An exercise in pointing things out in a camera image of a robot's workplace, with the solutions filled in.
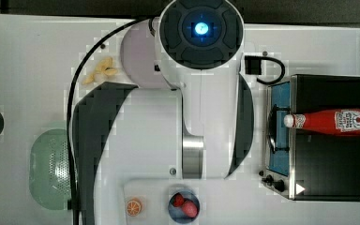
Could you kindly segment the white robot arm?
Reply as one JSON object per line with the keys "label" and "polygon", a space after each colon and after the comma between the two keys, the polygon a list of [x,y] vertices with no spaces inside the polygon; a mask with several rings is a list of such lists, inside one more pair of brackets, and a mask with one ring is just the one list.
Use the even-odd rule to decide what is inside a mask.
{"label": "white robot arm", "polygon": [[216,183],[253,139],[244,42],[229,0],[172,0],[155,32],[159,87],[104,82],[78,101],[69,138],[81,225],[208,225]]}

